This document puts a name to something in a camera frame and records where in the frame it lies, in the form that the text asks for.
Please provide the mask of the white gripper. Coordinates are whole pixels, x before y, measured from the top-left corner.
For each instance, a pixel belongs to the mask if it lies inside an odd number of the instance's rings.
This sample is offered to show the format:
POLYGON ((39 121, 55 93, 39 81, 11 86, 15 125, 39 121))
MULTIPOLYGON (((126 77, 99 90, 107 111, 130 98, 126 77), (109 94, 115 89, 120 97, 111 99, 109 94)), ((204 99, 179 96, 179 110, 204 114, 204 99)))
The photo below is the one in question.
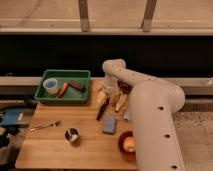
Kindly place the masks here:
MULTIPOLYGON (((115 92, 116 87, 117 87, 117 79, 112 76, 106 75, 104 83, 103 83, 104 91, 107 94, 112 94, 115 92)), ((105 101, 105 98, 106 98, 106 94, 103 91, 100 91, 97 96, 97 104, 102 105, 103 102, 105 101)), ((124 93, 120 94, 119 100, 115 106, 115 112, 119 112, 121 107, 124 105, 126 98, 127 98, 127 94, 124 94, 124 93)))

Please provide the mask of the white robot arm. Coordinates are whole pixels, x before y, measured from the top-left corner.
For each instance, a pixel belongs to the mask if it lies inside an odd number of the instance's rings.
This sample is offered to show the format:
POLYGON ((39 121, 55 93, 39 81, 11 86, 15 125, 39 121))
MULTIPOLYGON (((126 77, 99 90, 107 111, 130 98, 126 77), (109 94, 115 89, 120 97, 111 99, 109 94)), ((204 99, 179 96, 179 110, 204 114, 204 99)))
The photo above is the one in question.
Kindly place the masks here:
POLYGON ((106 60, 104 88, 113 78, 132 86, 129 111, 139 171, 186 171, 172 114, 185 103, 183 89, 169 81, 126 68, 123 59, 106 60))

